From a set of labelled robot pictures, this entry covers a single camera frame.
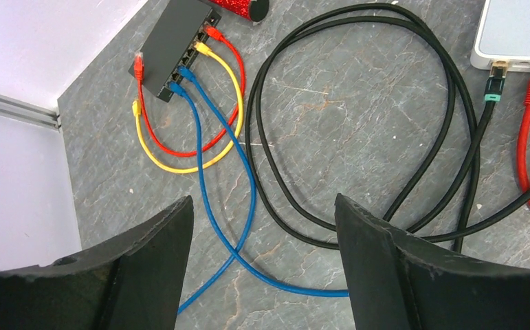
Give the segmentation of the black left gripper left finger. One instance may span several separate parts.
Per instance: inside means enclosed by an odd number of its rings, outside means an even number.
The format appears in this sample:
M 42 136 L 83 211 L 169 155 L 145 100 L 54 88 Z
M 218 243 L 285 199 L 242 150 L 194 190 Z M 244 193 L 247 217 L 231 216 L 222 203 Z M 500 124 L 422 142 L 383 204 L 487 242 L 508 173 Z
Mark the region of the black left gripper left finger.
M 185 196 L 50 265 L 0 271 L 0 329 L 173 329 L 193 225 Z

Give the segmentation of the white plastic box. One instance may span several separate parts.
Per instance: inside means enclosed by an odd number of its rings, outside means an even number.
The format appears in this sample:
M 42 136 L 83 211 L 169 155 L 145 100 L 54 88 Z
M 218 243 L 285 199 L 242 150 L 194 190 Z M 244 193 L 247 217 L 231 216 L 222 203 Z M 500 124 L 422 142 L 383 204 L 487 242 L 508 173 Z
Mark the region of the white plastic box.
M 489 70 L 505 61 L 513 72 L 530 72 L 530 0 L 486 0 L 470 63 Z

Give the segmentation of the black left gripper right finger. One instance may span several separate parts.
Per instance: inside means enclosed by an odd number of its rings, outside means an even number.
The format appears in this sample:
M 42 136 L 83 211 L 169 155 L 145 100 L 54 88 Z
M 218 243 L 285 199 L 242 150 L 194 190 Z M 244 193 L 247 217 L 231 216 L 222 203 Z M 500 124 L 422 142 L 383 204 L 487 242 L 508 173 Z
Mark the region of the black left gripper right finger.
M 446 250 L 341 194 L 335 222 L 357 329 L 530 329 L 530 269 Z

